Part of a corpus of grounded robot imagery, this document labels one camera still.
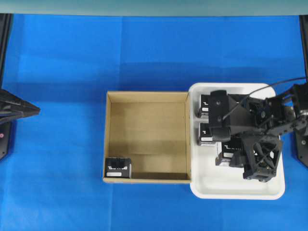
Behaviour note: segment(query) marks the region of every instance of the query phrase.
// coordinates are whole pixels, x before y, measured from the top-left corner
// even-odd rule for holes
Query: blue cloth
[[[108,90],[304,74],[296,16],[15,15],[3,88],[41,113],[16,123],[0,162],[0,229],[307,230],[308,169],[294,158],[293,135],[283,137],[286,191],[276,201],[202,200],[189,185],[101,180]]]

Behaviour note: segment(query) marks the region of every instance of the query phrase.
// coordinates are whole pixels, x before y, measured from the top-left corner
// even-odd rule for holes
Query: black cable
[[[255,93],[255,92],[259,91],[259,90],[263,90],[263,89],[265,89],[265,88],[269,88],[269,87],[273,87],[273,86],[276,86],[276,85],[279,85],[279,84],[282,84],[282,83],[287,83],[287,82],[296,81],[296,80],[301,80],[301,79],[306,79],[306,77],[291,78],[291,79],[279,81],[279,82],[272,83],[272,84],[270,84],[270,85],[267,85],[267,86],[265,86],[265,87],[262,87],[262,88],[259,88],[259,89],[257,89],[257,90],[254,90],[254,91],[250,92],[250,93],[247,94],[244,98],[242,98],[242,100],[239,101],[239,103],[238,103],[237,105],[235,105],[228,113],[226,113],[226,114],[223,116],[222,120],[225,120],[229,115],[231,115],[231,114],[234,112],[234,110],[235,110],[239,105],[241,105],[251,94],[253,94],[253,93]]]

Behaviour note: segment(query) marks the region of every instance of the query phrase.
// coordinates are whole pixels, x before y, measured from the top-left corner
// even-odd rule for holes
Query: open cardboard box
[[[132,178],[105,182],[190,183],[188,92],[107,93],[106,157],[129,157]]]

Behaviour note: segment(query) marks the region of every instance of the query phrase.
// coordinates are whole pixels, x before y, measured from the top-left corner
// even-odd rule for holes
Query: screw
[[[263,119],[265,117],[265,111],[261,112],[261,118]]]

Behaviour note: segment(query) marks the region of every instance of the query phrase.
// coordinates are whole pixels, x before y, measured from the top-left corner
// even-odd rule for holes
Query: white tray
[[[202,93],[210,94],[214,90],[226,90],[230,94],[248,94],[264,86],[266,84],[263,83],[196,83],[190,87],[191,190],[197,197],[275,200],[283,195],[285,184],[282,155],[277,167],[277,176],[262,183],[258,180],[244,180],[243,168],[215,166],[218,147],[197,144],[198,127],[200,122],[204,121],[196,116]],[[275,95],[273,88],[266,88],[252,94],[251,97],[265,99]]]

